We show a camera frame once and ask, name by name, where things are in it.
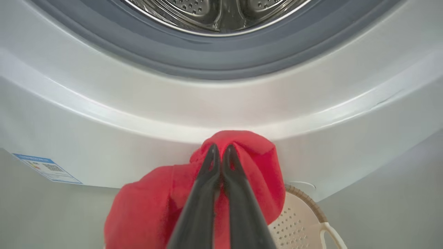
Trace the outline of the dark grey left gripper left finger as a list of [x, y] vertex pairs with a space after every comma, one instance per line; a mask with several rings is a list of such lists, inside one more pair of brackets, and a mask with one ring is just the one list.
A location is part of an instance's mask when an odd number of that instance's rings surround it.
[[219, 189], [220, 154], [217, 145], [212, 144], [168, 241], [168, 249], [214, 247], [215, 199]]

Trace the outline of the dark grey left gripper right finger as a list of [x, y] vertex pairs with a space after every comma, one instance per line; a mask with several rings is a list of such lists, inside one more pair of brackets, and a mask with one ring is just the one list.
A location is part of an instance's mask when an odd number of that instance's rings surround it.
[[275, 242], [232, 144], [223, 154], [221, 171], [229, 202], [231, 249], [275, 249]]

